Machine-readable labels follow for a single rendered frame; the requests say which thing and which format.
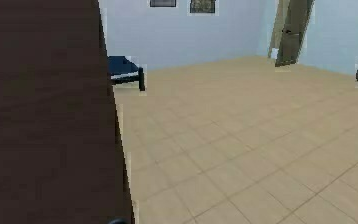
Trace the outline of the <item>dark framed wall picture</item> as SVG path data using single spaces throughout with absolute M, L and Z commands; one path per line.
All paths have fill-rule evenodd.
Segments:
M 177 0 L 150 0 L 150 7 L 176 7 Z

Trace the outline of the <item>dark brown wooden cupboard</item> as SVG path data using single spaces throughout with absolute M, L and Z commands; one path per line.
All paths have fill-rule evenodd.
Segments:
M 0 224 L 135 224 L 99 0 L 0 0 Z

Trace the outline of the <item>dark blue bed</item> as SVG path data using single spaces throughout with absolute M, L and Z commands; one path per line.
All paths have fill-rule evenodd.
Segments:
M 125 56 L 108 57 L 108 75 L 113 85 L 138 82 L 139 90 L 146 90 L 143 68 L 137 66 Z

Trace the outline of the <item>olive brown room door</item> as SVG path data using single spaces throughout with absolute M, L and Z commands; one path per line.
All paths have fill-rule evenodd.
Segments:
M 298 60 L 314 0 L 290 0 L 275 62 L 276 67 Z

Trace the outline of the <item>green framed wall picture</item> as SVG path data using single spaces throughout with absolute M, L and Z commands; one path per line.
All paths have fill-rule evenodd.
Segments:
M 191 0 L 191 13 L 214 13 L 216 11 L 216 0 Z

